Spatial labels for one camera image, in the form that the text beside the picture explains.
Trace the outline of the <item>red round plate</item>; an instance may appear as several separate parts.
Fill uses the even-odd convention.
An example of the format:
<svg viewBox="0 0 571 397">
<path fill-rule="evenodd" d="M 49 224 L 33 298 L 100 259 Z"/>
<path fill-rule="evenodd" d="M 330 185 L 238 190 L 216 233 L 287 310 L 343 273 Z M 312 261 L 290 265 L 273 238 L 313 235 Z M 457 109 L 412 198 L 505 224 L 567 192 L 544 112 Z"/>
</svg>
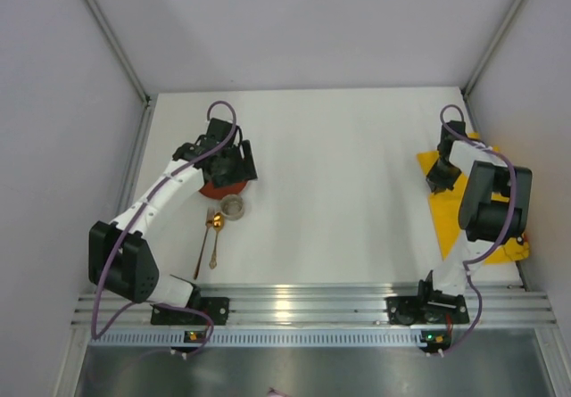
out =
<svg viewBox="0 0 571 397">
<path fill-rule="evenodd" d="M 200 189 L 199 193 L 206 198 L 219 201 L 227 195 L 241 194 L 247 184 L 247 181 L 242 181 L 230 186 L 215 187 L 212 182 L 208 182 Z"/>
</svg>

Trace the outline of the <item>yellow Pikachu placemat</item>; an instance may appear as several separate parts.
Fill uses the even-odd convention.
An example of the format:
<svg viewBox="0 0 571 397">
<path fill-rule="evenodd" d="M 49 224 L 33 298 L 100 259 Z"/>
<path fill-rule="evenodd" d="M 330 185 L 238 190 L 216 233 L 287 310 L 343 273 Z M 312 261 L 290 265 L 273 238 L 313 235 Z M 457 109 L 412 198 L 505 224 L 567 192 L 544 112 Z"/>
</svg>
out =
<svg viewBox="0 0 571 397">
<path fill-rule="evenodd" d="M 487 264 L 521 261 L 530 254 L 525 235 L 533 172 L 510 168 L 498 152 L 475 137 L 459 136 L 453 143 L 450 163 L 461 170 L 451 191 L 428 196 L 429 208 L 441 255 L 465 236 L 470 243 L 500 245 L 486 258 Z M 438 158 L 435 151 L 417 155 L 426 174 Z"/>
</svg>

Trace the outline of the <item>small clear glass cup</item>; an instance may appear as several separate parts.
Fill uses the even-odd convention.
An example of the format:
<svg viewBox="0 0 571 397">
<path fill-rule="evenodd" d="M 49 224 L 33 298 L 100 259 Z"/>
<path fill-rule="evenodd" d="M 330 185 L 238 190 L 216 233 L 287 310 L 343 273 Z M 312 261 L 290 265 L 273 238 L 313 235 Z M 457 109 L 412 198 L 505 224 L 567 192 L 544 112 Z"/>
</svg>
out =
<svg viewBox="0 0 571 397">
<path fill-rule="evenodd" d="M 245 214 L 244 199 L 239 194 L 228 194 L 219 201 L 220 212 L 230 220 L 241 219 Z"/>
</svg>

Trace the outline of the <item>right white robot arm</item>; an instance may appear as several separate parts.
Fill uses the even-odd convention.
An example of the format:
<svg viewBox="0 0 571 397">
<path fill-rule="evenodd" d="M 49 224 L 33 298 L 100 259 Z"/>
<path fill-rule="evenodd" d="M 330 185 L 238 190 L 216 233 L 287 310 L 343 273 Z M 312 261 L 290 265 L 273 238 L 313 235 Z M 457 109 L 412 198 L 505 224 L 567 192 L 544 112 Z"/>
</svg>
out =
<svg viewBox="0 0 571 397">
<path fill-rule="evenodd" d="M 442 264 L 419 282 L 418 296 L 427 304 L 455 303 L 484 261 L 525 231 L 532 171 L 467 137 L 465 122 L 450 120 L 443 123 L 426 182 L 431 194 L 441 197 L 452 192 L 462 176 L 467 183 L 451 215 L 459 235 Z"/>
</svg>

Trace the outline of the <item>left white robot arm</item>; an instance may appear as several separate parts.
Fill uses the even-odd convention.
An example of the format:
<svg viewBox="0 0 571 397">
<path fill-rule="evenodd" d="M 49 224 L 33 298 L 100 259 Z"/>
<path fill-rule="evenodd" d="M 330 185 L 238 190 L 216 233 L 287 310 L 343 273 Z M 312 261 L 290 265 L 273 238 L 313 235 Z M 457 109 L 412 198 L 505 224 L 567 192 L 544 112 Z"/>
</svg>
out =
<svg viewBox="0 0 571 397">
<path fill-rule="evenodd" d="M 109 223 L 96 222 L 88 235 L 88 277 L 95 285 L 133 303 L 185 308 L 193 283 L 167 271 L 152 243 L 171 216 L 206 184 L 216 188 L 257 178 L 252 148 L 242 129 L 210 118 L 206 132 L 182 144 L 152 186 Z"/>
</svg>

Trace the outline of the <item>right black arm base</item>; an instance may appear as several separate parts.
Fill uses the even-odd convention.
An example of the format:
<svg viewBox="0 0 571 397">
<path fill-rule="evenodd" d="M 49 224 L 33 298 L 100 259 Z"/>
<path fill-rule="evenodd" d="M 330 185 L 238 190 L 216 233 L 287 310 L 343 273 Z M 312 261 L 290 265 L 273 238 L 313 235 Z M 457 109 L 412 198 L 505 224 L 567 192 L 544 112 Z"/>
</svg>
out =
<svg viewBox="0 0 571 397">
<path fill-rule="evenodd" d="M 391 325 L 444 325 L 448 320 L 453 325 L 465 325 L 469 322 L 466 301 L 461 295 L 426 300 L 420 296 L 393 296 L 385 302 Z"/>
</svg>

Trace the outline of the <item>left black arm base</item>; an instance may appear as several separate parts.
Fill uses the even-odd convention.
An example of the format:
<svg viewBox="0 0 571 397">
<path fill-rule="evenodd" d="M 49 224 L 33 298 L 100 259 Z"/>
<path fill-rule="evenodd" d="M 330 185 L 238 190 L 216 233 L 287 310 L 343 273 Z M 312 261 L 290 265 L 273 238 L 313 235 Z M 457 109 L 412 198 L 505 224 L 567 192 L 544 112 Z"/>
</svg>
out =
<svg viewBox="0 0 571 397">
<path fill-rule="evenodd" d="M 154 326 L 202 326 L 208 320 L 214 326 L 225 326 L 228 321 L 230 299 L 227 297 L 200 297 L 190 308 L 172 308 L 154 305 L 151 324 Z"/>
</svg>

